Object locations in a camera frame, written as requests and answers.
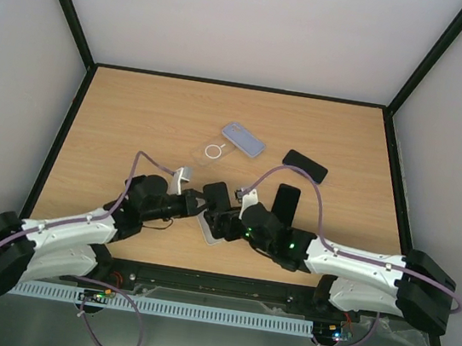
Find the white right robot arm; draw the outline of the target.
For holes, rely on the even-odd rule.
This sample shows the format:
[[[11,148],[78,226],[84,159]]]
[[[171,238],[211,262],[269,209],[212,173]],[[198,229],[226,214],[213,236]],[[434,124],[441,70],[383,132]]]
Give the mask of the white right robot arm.
[[[447,330],[456,285],[422,251],[388,256],[347,248],[285,225],[261,203],[213,206],[203,218],[214,239],[243,239],[283,269],[318,274],[322,287],[313,307],[323,317],[365,310],[402,317],[438,337]]]

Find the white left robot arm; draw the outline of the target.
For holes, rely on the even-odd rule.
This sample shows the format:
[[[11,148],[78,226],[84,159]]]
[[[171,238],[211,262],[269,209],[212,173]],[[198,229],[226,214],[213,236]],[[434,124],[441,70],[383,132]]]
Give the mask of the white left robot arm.
[[[119,197],[82,215],[20,219],[0,213],[0,296],[28,280],[90,275],[111,242],[128,239],[146,222],[201,214],[204,194],[195,189],[169,192],[161,176],[132,176]]]

